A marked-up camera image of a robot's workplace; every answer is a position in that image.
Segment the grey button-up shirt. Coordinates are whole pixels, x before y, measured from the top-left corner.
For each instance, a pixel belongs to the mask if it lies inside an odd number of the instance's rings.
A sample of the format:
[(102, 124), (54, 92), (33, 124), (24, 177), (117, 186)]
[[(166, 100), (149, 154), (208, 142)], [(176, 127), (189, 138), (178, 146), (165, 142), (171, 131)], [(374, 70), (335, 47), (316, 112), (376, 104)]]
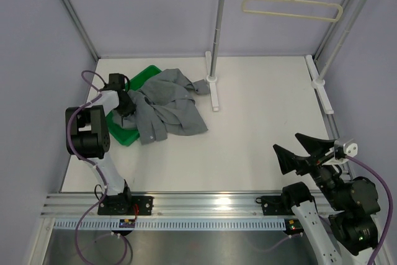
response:
[(205, 80), (191, 81), (178, 68), (166, 69), (148, 78), (128, 96), (136, 105), (133, 115), (114, 113), (112, 121), (125, 130), (137, 130), (143, 145), (164, 141), (169, 134), (192, 136), (208, 128), (195, 105), (193, 93), (206, 96)]

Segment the cream hanger with metal hook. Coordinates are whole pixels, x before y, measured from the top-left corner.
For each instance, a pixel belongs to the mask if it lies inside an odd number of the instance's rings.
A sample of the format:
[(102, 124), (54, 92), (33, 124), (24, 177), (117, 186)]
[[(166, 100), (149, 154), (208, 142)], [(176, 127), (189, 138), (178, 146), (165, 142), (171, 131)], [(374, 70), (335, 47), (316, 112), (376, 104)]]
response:
[(327, 23), (338, 22), (344, 13), (344, 8), (338, 3), (315, 0), (243, 0), (241, 10), (247, 14)]

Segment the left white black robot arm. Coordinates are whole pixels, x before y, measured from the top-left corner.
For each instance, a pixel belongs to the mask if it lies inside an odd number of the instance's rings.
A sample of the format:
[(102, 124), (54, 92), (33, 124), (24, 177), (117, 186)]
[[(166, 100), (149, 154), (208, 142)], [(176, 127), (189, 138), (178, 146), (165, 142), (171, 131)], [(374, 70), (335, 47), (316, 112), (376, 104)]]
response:
[(125, 75), (112, 73), (103, 88), (94, 88), (95, 98), (65, 110), (66, 148), (69, 154), (89, 165), (99, 182), (99, 215), (137, 215), (139, 212), (126, 180), (109, 155), (110, 133), (106, 121), (111, 112), (125, 117), (136, 111), (127, 93), (129, 88), (130, 81)]

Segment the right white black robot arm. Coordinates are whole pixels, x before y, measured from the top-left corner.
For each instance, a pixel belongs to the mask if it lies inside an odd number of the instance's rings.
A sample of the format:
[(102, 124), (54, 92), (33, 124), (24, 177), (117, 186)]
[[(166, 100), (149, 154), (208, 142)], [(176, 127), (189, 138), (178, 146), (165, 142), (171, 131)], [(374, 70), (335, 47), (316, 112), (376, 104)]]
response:
[(314, 251), (318, 264), (370, 264), (378, 246), (373, 215), (380, 211), (375, 184), (357, 177), (343, 180), (340, 165), (358, 153), (352, 139), (322, 140), (296, 133), (307, 156), (298, 156), (274, 144), (282, 174), (309, 175), (335, 211), (328, 217), (331, 232), (324, 227), (314, 196), (304, 182), (282, 189), (281, 207), (294, 214)]

